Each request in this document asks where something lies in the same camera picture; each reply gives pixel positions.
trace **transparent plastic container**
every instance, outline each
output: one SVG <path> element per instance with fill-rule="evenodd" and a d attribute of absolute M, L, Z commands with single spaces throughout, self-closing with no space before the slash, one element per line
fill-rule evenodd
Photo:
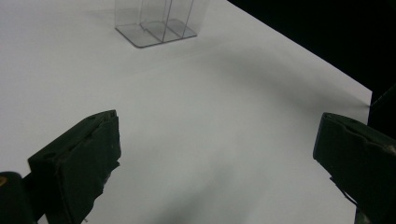
<path fill-rule="evenodd" d="M 116 0 L 116 29 L 138 48 L 197 36 L 209 0 Z"/>

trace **acrylic divider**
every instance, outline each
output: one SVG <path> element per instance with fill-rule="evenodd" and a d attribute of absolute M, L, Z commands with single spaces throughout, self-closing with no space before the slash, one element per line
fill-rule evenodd
<path fill-rule="evenodd" d="M 138 48 L 197 36 L 209 0 L 116 0 L 116 29 Z"/>

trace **clear acrylic holder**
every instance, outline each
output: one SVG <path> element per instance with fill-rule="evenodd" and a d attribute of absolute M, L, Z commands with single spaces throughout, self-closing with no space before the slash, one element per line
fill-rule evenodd
<path fill-rule="evenodd" d="M 116 0 L 116 29 L 138 48 L 197 36 L 209 0 Z"/>

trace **white table surface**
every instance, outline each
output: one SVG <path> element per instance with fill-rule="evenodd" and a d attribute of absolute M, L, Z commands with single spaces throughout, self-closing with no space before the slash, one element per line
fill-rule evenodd
<path fill-rule="evenodd" d="M 113 0 L 0 1 L 0 171 L 117 109 L 120 167 L 90 224 L 352 224 L 312 158 L 320 116 L 371 92 L 226 0 L 198 37 L 135 49 Z M 43 218 L 39 223 L 46 223 Z"/>

